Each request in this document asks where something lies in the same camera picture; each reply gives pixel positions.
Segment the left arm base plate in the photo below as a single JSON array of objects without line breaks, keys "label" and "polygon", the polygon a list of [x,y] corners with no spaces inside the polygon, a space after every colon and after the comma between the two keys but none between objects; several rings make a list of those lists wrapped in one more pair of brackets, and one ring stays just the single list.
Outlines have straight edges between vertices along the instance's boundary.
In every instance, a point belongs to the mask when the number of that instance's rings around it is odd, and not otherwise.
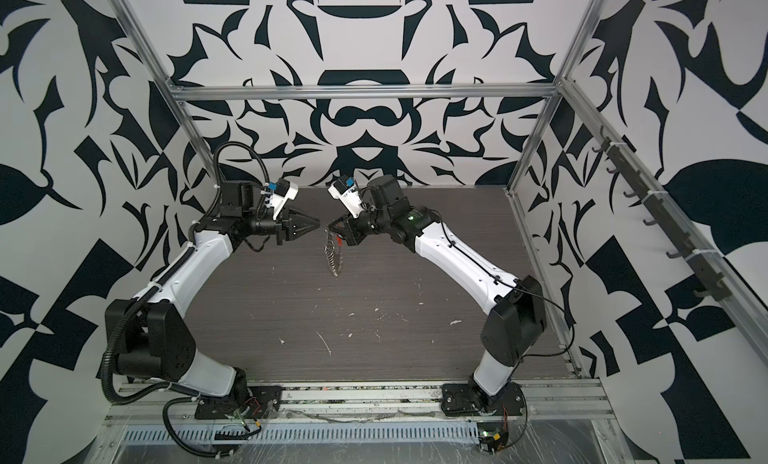
[{"label": "left arm base plate", "polygon": [[225,397],[205,396],[195,410],[196,420],[233,418],[238,412],[245,419],[262,419],[277,412],[284,388],[279,385],[249,385],[235,388]]}]

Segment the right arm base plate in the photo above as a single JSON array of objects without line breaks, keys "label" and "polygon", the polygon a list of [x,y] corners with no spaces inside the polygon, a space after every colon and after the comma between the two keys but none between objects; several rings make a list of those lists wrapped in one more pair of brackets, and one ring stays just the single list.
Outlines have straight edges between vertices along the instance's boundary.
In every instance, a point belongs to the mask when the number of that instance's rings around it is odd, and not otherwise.
[{"label": "right arm base plate", "polygon": [[440,409],[448,417],[498,415],[519,416],[525,407],[521,387],[509,381],[495,395],[489,395],[470,379],[467,383],[441,386]]}]

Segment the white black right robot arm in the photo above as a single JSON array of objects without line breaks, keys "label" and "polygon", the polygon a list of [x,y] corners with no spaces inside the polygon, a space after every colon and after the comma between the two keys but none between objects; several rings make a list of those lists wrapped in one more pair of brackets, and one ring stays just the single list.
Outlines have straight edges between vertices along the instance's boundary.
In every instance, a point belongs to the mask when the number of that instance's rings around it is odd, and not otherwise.
[{"label": "white black right robot arm", "polygon": [[411,204],[390,175],[364,188],[342,176],[328,192],[346,209],[327,227],[325,253],[332,275],[341,272],[343,245],[356,246],[368,236],[383,234],[438,267],[486,315],[484,354],[469,388],[481,400],[499,398],[524,354],[547,328],[539,282],[531,276],[520,280],[485,259],[450,230],[438,211]]}]

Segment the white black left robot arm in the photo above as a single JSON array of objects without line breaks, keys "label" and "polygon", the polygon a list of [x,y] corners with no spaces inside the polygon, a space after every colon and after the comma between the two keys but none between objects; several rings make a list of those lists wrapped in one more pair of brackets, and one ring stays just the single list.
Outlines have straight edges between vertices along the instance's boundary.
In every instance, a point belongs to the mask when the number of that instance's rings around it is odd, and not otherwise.
[{"label": "white black left robot arm", "polygon": [[182,253],[135,296],[108,306],[99,376],[110,403],[127,405],[162,389],[236,404],[249,399],[244,371],[200,351],[184,317],[213,272],[250,237],[283,243],[318,228],[318,219],[291,205],[298,192],[285,179],[218,185]]}]

